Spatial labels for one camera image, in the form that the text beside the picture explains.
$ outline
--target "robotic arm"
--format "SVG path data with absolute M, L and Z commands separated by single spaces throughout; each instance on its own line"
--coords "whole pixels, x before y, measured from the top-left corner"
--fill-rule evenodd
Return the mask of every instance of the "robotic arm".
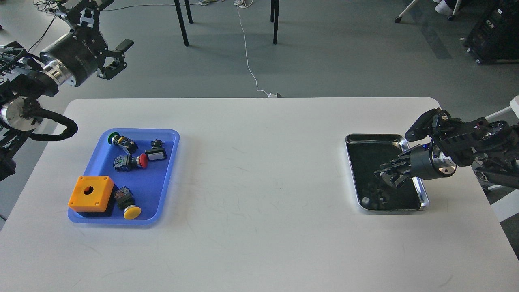
M 112 79 L 125 67 L 124 53 L 133 41 L 126 39 L 115 50 L 108 50 L 99 31 L 99 14 L 114 0 L 81 0 L 67 9 L 66 1 L 58 3 L 56 16 L 70 26 L 63 35 L 40 52 L 39 57 L 28 53 L 19 43 L 0 46 L 0 181 L 15 173 L 13 156 L 27 139 L 59 141 L 77 132 L 73 120 L 42 109 L 37 99 L 54 96 L 63 83 L 81 85 L 93 72 L 106 80 Z M 113 58 L 104 66 L 106 58 Z M 49 118 L 65 125 L 59 135 L 33 133 L 42 119 Z
M 447 111 L 432 109 L 405 134 L 408 141 L 428 136 L 429 143 L 382 164 L 375 175 L 398 189 L 409 178 L 450 177 L 457 166 L 470 166 L 476 161 L 479 167 L 474 172 L 481 180 L 519 189 L 519 125 L 489 123 L 483 117 L 464 123 Z

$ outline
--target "metal tray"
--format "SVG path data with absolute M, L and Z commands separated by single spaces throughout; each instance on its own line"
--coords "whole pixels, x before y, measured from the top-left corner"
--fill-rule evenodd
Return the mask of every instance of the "metal tray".
M 400 135 L 350 134 L 346 137 L 346 151 L 361 208 L 373 212 L 409 212 L 429 206 L 421 179 L 412 178 L 396 190 L 373 174 L 381 164 L 407 149 L 407 141 Z

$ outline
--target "hole in orange box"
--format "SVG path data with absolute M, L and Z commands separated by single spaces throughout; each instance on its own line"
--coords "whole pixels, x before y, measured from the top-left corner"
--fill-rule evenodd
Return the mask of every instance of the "hole in orange box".
M 83 193 L 84 193 L 85 195 L 89 195 L 89 194 L 91 194 L 93 191 L 94 191 L 94 188 L 93 188 L 92 186 L 88 186 L 88 187 L 85 188 L 85 190 L 83 191 Z

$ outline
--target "white table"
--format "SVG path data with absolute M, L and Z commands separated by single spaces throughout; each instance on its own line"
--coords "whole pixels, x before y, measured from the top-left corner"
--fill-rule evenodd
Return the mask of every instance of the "white table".
M 517 291 L 519 262 L 470 168 L 431 206 L 359 210 L 352 133 L 403 135 L 429 98 L 79 99 L 0 232 L 1 291 Z M 181 139 L 162 217 L 74 224 L 67 200 L 102 132 Z

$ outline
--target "blue tray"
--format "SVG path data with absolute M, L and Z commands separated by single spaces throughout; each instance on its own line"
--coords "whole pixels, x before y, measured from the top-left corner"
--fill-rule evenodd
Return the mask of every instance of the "blue tray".
M 125 153 L 120 147 L 108 143 L 108 136 L 112 132 L 119 132 L 137 143 L 139 149 L 133 156 L 151 149 L 151 141 L 158 139 L 164 142 L 162 147 L 168 157 L 161 161 L 150 161 L 145 169 L 117 172 L 113 167 L 114 158 Z M 83 175 L 109 176 L 119 188 L 127 186 L 136 205 L 141 208 L 141 214 L 132 220 L 124 219 L 123 212 L 115 204 L 109 217 L 83 217 L 69 208 L 69 219 L 76 223 L 114 225 L 149 225 L 155 222 L 162 213 L 179 139 L 179 133 L 171 129 L 113 128 L 104 132 Z

